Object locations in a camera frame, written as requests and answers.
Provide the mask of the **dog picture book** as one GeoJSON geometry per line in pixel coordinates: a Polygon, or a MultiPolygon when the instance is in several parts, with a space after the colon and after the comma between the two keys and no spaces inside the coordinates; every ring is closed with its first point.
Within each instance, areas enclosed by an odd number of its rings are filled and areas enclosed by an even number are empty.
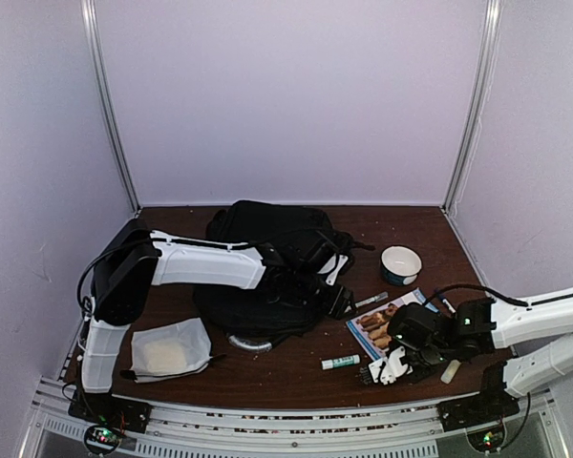
{"type": "Polygon", "coordinates": [[[422,292],[415,289],[347,321],[346,327],[370,359],[378,360],[385,355],[391,343],[388,325],[395,312],[408,303],[422,304],[425,300],[422,292]]]}

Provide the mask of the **black student backpack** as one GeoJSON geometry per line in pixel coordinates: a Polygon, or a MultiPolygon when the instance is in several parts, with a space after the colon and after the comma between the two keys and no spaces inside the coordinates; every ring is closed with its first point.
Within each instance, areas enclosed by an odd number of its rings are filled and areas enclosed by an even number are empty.
{"type": "Polygon", "coordinates": [[[247,242],[264,255],[268,265],[263,279],[250,290],[195,286],[193,302],[201,316],[227,334],[273,343],[306,333],[328,317],[298,291],[292,269],[276,247],[282,234],[302,228],[337,230],[325,211],[306,206],[240,200],[219,211],[206,226],[206,238],[247,242]]]}

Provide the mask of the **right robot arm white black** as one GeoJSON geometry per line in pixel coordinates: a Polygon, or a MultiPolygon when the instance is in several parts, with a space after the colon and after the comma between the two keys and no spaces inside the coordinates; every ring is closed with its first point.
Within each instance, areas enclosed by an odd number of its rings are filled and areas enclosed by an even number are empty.
{"type": "Polygon", "coordinates": [[[483,298],[462,303],[452,316],[409,303],[395,312],[388,334],[392,341],[382,373],[388,383],[405,375],[426,376],[439,364],[550,338],[546,346],[486,371],[486,387],[472,398],[470,410],[487,422],[506,407],[507,395],[520,398],[573,372],[573,287],[522,299],[486,289],[483,298]]]}

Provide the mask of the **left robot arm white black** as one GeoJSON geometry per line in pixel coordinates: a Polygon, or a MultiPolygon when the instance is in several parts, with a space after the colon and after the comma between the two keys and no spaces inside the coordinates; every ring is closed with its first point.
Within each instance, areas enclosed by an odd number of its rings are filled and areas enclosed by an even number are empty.
{"type": "Polygon", "coordinates": [[[229,241],[190,239],[129,220],[81,274],[76,299],[88,329],[80,367],[82,409],[99,424],[118,414],[108,394],[122,340],[141,317],[149,291],[192,284],[203,315],[239,337],[276,343],[343,318],[351,291],[336,279],[350,268],[354,241],[328,227],[304,226],[229,241]]]}

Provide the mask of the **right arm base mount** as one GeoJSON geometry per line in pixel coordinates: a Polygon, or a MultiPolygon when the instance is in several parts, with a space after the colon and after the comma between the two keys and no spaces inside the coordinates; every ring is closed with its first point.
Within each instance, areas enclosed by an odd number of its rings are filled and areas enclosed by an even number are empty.
{"type": "Polygon", "coordinates": [[[445,432],[495,422],[520,412],[519,401],[510,395],[481,393],[444,401],[437,405],[438,417],[445,432]]]}

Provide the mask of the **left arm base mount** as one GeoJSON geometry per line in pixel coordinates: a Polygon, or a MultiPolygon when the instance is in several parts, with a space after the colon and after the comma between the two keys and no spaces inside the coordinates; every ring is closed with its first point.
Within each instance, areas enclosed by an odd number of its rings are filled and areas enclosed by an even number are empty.
{"type": "Polygon", "coordinates": [[[144,433],[151,411],[150,404],[118,398],[110,393],[82,393],[70,403],[68,414],[90,423],[144,433]]]}

